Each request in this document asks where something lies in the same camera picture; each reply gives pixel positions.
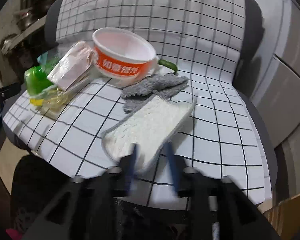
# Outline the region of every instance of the green vegetable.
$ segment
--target green vegetable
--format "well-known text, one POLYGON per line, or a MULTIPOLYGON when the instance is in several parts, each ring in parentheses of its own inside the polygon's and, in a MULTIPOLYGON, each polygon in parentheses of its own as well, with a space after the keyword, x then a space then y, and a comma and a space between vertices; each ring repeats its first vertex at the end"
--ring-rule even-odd
POLYGON ((169 69, 172 69, 174 71, 174 73, 176 73, 178 71, 177 65, 168 61, 168 60, 164 60, 164 59, 159 59, 158 61, 159 65, 165 66, 169 69))

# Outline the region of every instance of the checkered cloth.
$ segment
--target checkered cloth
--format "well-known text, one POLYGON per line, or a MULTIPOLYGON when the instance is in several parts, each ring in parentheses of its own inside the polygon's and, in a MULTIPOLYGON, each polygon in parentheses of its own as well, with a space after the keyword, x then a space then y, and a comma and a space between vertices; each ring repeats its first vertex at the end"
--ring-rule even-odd
MULTIPOLYGON (((102 27, 130 30, 172 61, 189 87, 171 100, 198 102, 172 140, 205 175, 233 176, 254 203, 271 197, 266 157, 245 104, 232 87, 244 33, 244 0, 63 0, 56 40, 86 40, 102 27)), ((36 109, 25 92, 3 118, 31 149, 67 175, 96 176, 114 165, 100 144, 101 133, 122 120, 121 90, 109 78, 94 80, 61 110, 36 109)), ((173 192, 167 158, 134 180, 136 204, 184 210, 188 200, 173 192)))

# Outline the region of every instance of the pink object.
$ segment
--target pink object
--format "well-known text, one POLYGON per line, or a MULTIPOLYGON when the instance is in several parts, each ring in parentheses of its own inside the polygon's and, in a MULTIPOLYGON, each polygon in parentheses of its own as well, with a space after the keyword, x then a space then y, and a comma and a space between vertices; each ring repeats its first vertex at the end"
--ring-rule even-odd
POLYGON ((18 230, 12 228, 6 229, 6 233, 11 237, 12 240, 21 240, 23 236, 18 230))

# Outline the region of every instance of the gray cloth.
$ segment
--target gray cloth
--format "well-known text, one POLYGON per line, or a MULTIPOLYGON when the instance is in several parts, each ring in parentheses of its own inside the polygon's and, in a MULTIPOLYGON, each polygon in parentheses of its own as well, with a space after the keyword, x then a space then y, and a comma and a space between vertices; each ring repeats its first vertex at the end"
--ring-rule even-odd
POLYGON ((157 90, 162 97, 170 98, 185 89, 188 86, 187 83, 187 77, 176 76, 173 73, 146 77, 137 84, 122 90, 121 97, 126 100, 123 110, 126 112, 133 111, 149 98, 154 90, 157 90))

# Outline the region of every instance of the chair backrest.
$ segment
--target chair backrest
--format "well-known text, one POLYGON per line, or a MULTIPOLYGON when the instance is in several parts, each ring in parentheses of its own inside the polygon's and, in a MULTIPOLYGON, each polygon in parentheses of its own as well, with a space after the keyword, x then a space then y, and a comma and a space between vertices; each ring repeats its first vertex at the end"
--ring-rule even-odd
POLYGON ((300 194, 264 213, 282 240, 291 240, 300 228, 300 194))
POLYGON ((244 24, 244 0, 63 0, 56 41, 92 43, 98 28, 124 28, 180 70, 232 83, 244 24))

